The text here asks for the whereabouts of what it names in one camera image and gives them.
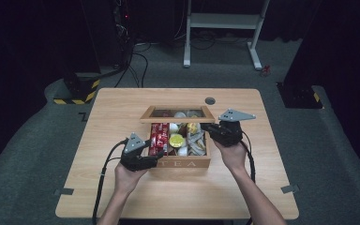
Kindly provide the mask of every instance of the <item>wooden box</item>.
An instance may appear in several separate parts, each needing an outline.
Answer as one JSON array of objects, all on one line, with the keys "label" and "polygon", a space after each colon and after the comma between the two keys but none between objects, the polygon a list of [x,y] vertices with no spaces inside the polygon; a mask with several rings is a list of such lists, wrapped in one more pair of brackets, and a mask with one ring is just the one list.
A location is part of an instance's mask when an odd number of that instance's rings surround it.
[{"label": "wooden box", "polygon": [[[158,160],[158,168],[209,167],[211,159],[210,137],[199,127],[200,123],[215,123],[215,118],[206,106],[150,106],[140,120],[149,125],[150,132],[147,134],[147,138],[152,140],[154,146],[159,143],[158,138],[154,136],[155,130],[167,128],[167,148],[162,147],[166,154]],[[179,137],[178,135],[184,139],[184,144],[180,147],[177,145],[178,142],[173,141]],[[193,142],[194,137],[201,138]],[[203,151],[199,150],[200,147],[205,150],[204,155],[202,154]],[[154,151],[154,147],[150,146],[144,150],[143,154],[151,156],[151,152],[154,153]]]}]

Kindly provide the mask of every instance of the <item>forearm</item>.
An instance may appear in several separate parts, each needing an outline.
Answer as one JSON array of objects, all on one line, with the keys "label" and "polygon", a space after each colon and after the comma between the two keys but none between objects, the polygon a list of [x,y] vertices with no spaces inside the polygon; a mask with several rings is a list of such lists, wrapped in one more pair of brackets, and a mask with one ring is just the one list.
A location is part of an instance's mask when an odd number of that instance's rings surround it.
[{"label": "forearm", "polygon": [[118,224],[129,193],[115,191],[97,225]]},{"label": "forearm", "polygon": [[232,175],[244,196],[254,224],[286,224],[283,216],[253,183],[246,170],[232,170]]}]

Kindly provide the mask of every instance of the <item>wooden table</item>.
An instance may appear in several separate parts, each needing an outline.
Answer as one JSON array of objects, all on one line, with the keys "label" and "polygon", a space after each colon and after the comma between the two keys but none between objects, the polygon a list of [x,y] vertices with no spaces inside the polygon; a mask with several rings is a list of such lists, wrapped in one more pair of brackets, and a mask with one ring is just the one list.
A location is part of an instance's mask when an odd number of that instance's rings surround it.
[{"label": "wooden table", "polygon": [[[60,218],[90,218],[98,191],[98,179],[110,150],[136,132],[142,139],[150,127],[140,117],[151,105],[207,105],[219,115],[232,108],[256,115],[242,121],[249,136],[256,166],[256,183],[286,219],[298,217],[292,193],[284,194],[289,185],[276,140],[259,91],[254,89],[207,88],[102,88],[90,113],[79,148],[69,171],[65,188],[72,195],[61,195],[56,208]],[[120,157],[121,145],[113,157]],[[211,163],[207,169],[154,168],[142,177],[127,200],[122,218],[249,218],[248,208],[233,177],[224,166],[221,154],[211,142]],[[109,163],[98,210],[100,216],[113,193],[118,160]]]}]

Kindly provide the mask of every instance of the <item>hand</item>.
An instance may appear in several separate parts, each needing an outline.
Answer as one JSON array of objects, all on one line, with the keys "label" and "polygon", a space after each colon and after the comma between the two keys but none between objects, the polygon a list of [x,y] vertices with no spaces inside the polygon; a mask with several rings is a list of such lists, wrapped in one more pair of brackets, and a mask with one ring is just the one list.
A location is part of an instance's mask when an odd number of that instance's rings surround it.
[{"label": "hand", "polygon": [[148,170],[132,172],[125,168],[124,165],[118,163],[115,168],[115,192],[130,194],[139,183],[140,178],[147,173]]},{"label": "hand", "polygon": [[218,150],[220,150],[224,165],[226,165],[230,172],[245,170],[247,151],[240,142],[230,147],[225,147],[216,141],[213,142]]}]

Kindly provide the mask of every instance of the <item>black and yellow hazard tape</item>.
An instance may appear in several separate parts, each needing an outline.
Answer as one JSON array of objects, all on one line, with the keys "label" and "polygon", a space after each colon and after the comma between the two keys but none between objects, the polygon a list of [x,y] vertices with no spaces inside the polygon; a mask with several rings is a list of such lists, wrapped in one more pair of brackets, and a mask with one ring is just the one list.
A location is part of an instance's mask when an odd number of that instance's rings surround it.
[{"label": "black and yellow hazard tape", "polygon": [[59,105],[88,104],[92,101],[93,97],[95,96],[99,83],[100,83],[100,80],[94,81],[90,87],[90,90],[88,90],[85,93],[85,97],[83,97],[83,98],[55,98],[53,101],[54,101],[54,103],[59,104]]}]

